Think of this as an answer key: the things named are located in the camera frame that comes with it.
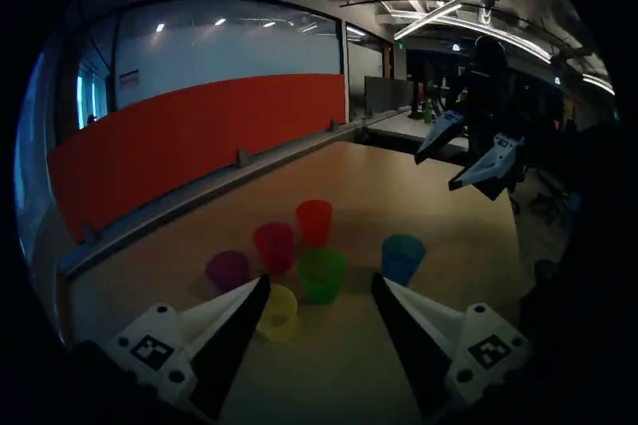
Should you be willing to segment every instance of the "green cup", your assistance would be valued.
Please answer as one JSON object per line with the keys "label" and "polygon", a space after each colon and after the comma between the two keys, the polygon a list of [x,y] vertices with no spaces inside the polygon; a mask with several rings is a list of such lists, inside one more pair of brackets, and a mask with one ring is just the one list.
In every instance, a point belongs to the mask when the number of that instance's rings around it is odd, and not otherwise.
{"label": "green cup", "polygon": [[345,258],[330,247],[308,249],[297,259],[305,295],[314,304],[329,304],[344,281]]}

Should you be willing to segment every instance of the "blue cup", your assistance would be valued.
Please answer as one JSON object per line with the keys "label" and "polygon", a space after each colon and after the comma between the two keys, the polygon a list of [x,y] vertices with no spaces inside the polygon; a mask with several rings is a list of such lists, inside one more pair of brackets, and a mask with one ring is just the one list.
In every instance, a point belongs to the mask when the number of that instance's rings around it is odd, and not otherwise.
{"label": "blue cup", "polygon": [[409,235],[393,235],[381,248],[381,273],[391,281],[408,286],[425,257],[423,243]]}

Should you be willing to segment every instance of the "pink cup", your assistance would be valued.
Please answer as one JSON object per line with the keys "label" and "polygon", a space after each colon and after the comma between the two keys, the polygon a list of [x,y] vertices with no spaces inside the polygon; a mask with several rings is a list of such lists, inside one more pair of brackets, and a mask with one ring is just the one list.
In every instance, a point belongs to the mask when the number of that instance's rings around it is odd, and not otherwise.
{"label": "pink cup", "polygon": [[248,257],[238,250],[224,250],[206,264],[206,275],[226,293],[250,280],[250,262]]}

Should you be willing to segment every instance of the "desk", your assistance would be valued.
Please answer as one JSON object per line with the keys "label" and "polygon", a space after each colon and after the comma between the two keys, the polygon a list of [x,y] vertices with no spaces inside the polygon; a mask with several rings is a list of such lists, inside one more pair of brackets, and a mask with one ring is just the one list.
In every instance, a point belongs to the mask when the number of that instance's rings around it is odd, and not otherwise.
{"label": "desk", "polygon": [[[432,129],[432,124],[425,124],[423,120],[411,120],[408,116],[410,111],[394,115],[386,120],[377,121],[368,126],[368,130],[377,134],[385,134],[404,138],[406,140],[414,140],[419,144],[425,140],[427,134]],[[467,138],[454,138],[449,144],[467,151]]]}
{"label": "desk", "polygon": [[294,272],[277,279],[297,295],[300,324],[287,344],[255,334],[221,423],[419,423],[399,358],[369,292],[391,234],[422,238],[427,255],[411,288],[457,309],[485,301],[510,320],[531,287],[518,260],[507,195],[449,192],[459,171],[432,160],[337,142],[186,214],[114,254],[71,284],[78,338],[107,340],[156,301],[178,310],[215,296],[204,277],[214,253],[239,249],[257,263],[254,228],[294,223],[296,205],[334,207],[330,244],[348,260],[331,305],[304,302]]}

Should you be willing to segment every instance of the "orange wall panel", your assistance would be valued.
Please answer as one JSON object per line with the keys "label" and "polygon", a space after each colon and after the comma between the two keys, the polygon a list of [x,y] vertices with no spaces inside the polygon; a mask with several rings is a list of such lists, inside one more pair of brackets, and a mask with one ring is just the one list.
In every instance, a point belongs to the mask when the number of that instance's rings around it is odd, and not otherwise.
{"label": "orange wall panel", "polygon": [[250,154],[345,122],[340,74],[251,77],[154,96],[90,124],[49,153],[73,237]]}

